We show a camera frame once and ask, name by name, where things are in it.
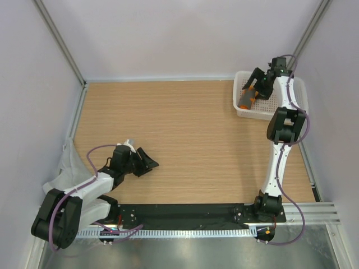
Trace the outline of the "orange grey giraffe towel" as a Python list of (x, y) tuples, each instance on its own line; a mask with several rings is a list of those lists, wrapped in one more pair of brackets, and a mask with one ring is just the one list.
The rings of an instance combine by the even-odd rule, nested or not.
[(238, 102), (238, 107), (241, 109), (250, 110), (253, 104), (255, 103), (257, 96), (258, 96), (258, 92), (255, 90), (253, 86), (243, 89), (242, 95)]

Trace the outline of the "grey cloth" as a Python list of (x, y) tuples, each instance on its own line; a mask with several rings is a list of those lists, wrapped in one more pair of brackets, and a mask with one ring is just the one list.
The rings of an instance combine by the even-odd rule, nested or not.
[(66, 139), (59, 162), (59, 175), (50, 182), (46, 182), (42, 186), (42, 189), (44, 193), (47, 194), (53, 188), (58, 190), (73, 188), (92, 176), (92, 173), (79, 157), (76, 147), (73, 144), (73, 139), (68, 138)]

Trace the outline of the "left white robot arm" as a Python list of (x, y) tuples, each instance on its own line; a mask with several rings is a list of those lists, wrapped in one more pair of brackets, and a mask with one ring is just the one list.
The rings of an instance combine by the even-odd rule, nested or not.
[(118, 220), (117, 200), (107, 193), (116, 189), (126, 175), (141, 177), (158, 167), (142, 149), (135, 149), (129, 141), (116, 144), (111, 157), (94, 175), (73, 187), (50, 189), (31, 226), (31, 234), (45, 240), (53, 248), (66, 249), (77, 233), (89, 225)]

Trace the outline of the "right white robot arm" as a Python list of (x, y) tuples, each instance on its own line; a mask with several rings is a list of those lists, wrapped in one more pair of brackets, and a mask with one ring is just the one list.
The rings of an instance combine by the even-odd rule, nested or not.
[(298, 143), (302, 127), (309, 123), (305, 110), (297, 104), (294, 95), (294, 71), (287, 67), (288, 54), (272, 58), (264, 72), (255, 68), (242, 86), (238, 106), (250, 109), (256, 100), (268, 100), (276, 94), (278, 107), (266, 131), (271, 142), (271, 158), (264, 185), (255, 198), (253, 216), (257, 221), (272, 221), (280, 215), (284, 191), (282, 181), (287, 157), (293, 145)]

